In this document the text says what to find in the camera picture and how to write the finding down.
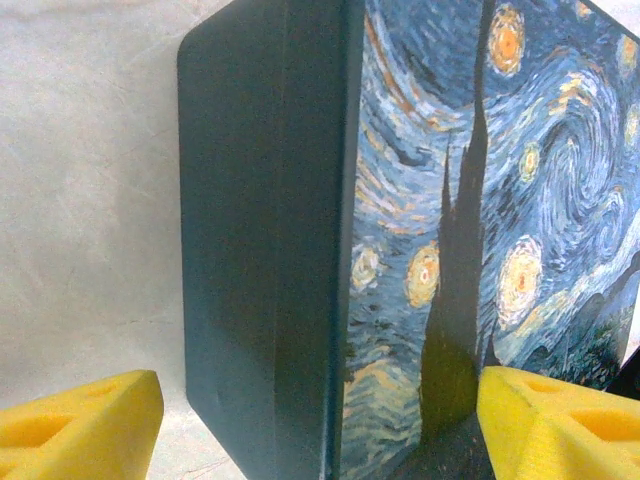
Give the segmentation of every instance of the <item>yellow foam block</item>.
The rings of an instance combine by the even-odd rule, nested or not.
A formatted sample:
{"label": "yellow foam block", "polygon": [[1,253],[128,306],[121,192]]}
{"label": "yellow foam block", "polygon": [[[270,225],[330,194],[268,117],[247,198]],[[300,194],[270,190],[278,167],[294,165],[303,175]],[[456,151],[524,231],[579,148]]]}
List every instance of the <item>yellow foam block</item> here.
{"label": "yellow foam block", "polygon": [[640,402],[506,367],[480,378],[497,480],[640,479]]}
{"label": "yellow foam block", "polygon": [[0,479],[144,479],[163,410],[140,370],[0,411]]}

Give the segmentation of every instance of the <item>gray background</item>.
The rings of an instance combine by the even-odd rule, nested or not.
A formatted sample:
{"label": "gray background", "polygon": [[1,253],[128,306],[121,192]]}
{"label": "gray background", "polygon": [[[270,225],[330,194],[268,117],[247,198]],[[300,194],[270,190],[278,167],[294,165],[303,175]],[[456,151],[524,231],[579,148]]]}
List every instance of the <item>gray background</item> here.
{"label": "gray background", "polygon": [[0,0],[0,408],[156,370],[152,479],[243,478],[184,395],[175,58],[226,3]]}

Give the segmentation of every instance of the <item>starry night painting print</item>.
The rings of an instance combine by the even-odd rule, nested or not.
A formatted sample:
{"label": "starry night painting print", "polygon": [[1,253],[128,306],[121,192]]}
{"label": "starry night painting print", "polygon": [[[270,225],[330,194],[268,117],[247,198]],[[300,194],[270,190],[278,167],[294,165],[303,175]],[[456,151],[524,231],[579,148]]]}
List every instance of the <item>starry night painting print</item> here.
{"label": "starry night painting print", "polygon": [[590,3],[366,0],[341,478],[491,478],[483,366],[616,375],[637,64]]}

